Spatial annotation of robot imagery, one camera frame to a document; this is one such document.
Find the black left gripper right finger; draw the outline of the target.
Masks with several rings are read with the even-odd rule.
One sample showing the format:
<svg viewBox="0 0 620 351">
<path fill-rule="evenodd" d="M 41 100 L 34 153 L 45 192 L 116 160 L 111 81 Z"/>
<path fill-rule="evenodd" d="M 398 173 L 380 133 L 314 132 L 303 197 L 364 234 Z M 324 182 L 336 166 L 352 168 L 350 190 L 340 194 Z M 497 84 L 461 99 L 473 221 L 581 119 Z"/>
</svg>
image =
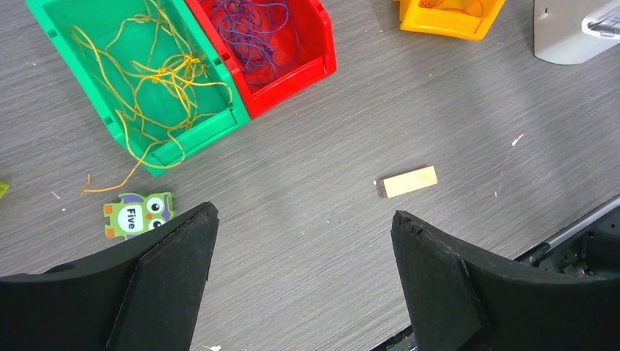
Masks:
<svg viewBox="0 0 620 351">
<path fill-rule="evenodd" d="M 420 350 L 617 350 L 619 280 L 509 260 L 397 211 L 391 237 Z"/>
</svg>

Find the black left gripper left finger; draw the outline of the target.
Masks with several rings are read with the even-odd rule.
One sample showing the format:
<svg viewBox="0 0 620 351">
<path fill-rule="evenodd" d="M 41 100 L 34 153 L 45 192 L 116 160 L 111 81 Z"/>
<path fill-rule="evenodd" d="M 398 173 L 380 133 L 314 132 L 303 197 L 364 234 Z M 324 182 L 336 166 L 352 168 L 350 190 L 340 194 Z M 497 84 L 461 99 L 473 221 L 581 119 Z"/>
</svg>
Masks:
<svg viewBox="0 0 620 351">
<path fill-rule="evenodd" d="M 219 227 L 209 202 L 39 274 L 1 278 L 3 350 L 188 350 Z"/>
</svg>

